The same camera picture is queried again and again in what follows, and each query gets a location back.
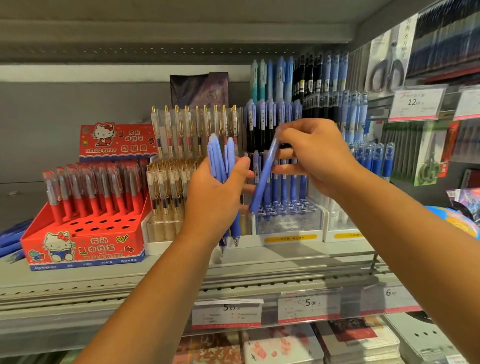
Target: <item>yellow label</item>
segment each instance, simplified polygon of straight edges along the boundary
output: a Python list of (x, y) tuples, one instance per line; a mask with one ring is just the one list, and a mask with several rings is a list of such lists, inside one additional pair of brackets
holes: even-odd
[(361, 232), (345, 232), (342, 234), (335, 234), (334, 239), (352, 239), (352, 238), (363, 238)]
[(308, 235), (290, 235), (290, 236), (274, 236), (271, 238), (265, 238), (265, 243), (280, 243), (280, 242), (293, 242), (298, 240), (313, 240), (317, 239), (317, 234)]

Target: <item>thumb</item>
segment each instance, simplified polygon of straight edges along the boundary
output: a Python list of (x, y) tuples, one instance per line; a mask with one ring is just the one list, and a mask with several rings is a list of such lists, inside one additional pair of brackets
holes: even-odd
[(232, 169), (232, 173), (228, 177), (224, 185), (228, 186), (228, 189), (238, 191), (241, 193), (245, 178), (247, 178), (248, 168), (250, 167), (250, 158), (240, 158)]
[(293, 148), (307, 137), (308, 134), (294, 128), (286, 128), (278, 134), (280, 142), (290, 144)]

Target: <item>left arm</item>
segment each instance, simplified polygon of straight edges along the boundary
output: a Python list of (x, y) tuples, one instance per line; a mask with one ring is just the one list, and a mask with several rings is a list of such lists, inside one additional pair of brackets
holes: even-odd
[(183, 228), (75, 364), (172, 362), (208, 269), (210, 254), (239, 209), (250, 160), (241, 158), (225, 184), (205, 159), (189, 186)]

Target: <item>price tag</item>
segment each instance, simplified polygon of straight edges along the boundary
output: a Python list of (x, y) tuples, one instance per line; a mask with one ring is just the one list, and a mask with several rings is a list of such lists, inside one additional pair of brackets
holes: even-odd
[(463, 90), (453, 120), (480, 118), (480, 88)]
[(282, 325), (341, 318), (340, 290), (326, 290), (309, 296), (279, 298), (278, 323)]
[(402, 285), (374, 284), (365, 287), (360, 295), (360, 314), (420, 311), (421, 307)]
[(446, 358), (447, 358), (448, 364), (468, 364), (465, 358), (460, 354), (449, 355)]
[(435, 120), (445, 88), (397, 90), (388, 122)]
[(255, 328), (262, 325), (262, 305), (233, 303), (196, 306), (192, 310), (192, 329)]

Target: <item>person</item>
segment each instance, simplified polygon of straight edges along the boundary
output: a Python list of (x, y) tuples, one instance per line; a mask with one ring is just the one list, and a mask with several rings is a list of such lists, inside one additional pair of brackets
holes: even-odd
[[(334, 198), (417, 302), (470, 363), (480, 362), (480, 244), (352, 157), (332, 121), (279, 127), (279, 174), (308, 175)], [(252, 192), (240, 158), (225, 184), (204, 160), (193, 174), (181, 232), (75, 364), (170, 364), (208, 269), (210, 254)]]

